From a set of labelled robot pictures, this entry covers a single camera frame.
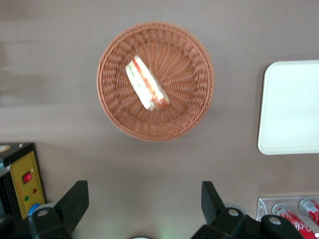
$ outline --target table surface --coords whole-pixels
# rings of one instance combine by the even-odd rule
[[[259,197],[318,194],[318,154],[263,155],[264,73],[319,59],[317,0],[0,1],[0,141],[35,142],[50,202],[88,180],[76,239],[187,239],[205,223],[201,182],[256,217]],[[105,115],[100,57],[137,23],[161,20],[197,37],[216,78],[212,105],[185,136],[144,142]]]

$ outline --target woven basket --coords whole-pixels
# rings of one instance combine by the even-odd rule
[[[140,56],[167,93],[164,110],[146,110],[125,71]],[[202,44],[186,30],[163,22],[133,26],[113,39],[101,57],[97,89],[110,120],[144,140],[168,140],[194,128],[214,92],[214,71]]]

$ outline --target red switch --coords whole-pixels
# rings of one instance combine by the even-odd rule
[[[23,183],[26,184],[28,181],[32,179],[31,173],[27,172],[26,174],[23,175],[22,180]]]

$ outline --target black machine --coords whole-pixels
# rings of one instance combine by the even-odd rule
[[[0,215],[24,219],[43,204],[34,143],[0,144]]]
[[[226,208],[211,182],[202,183],[201,206],[207,224],[191,239],[303,239],[285,218],[266,215],[261,222]],[[0,217],[1,239],[71,239],[89,206],[86,181],[78,181],[54,208],[42,208],[24,220]]]

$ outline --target red can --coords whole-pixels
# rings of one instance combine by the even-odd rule
[[[319,203],[305,198],[300,202],[299,209],[319,226]]]
[[[316,239],[313,231],[293,213],[286,203],[277,203],[273,207],[273,214],[288,219],[304,238]]]

